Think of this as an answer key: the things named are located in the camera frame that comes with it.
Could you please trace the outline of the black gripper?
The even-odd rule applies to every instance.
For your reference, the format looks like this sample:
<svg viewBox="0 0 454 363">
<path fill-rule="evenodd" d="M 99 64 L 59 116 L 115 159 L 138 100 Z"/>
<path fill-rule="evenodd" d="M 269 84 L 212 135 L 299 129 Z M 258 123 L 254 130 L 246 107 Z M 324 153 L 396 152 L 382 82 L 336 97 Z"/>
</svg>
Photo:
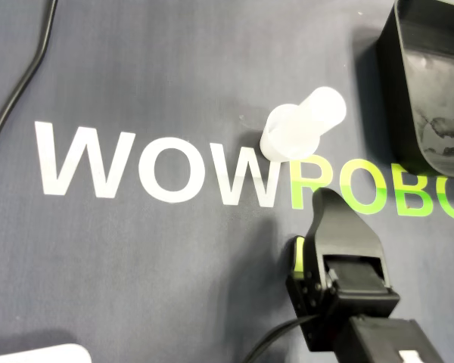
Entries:
<svg viewBox="0 0 454 363">
<path fill-rule="evenodd" d="M 322 273 L 327 287 L 307 271 Z M 311 351 L 332 351 L 344 325 L 352 317 L 390 316 L 400 295 L 386 287 L 384 250 L 376 233 L 337 192 L 320 188 L 313 193 L 313 222 L 306 234 L 292 242 L 288 294 L 297 317 L 313 315 L 301 325 Z"/>
</svg>

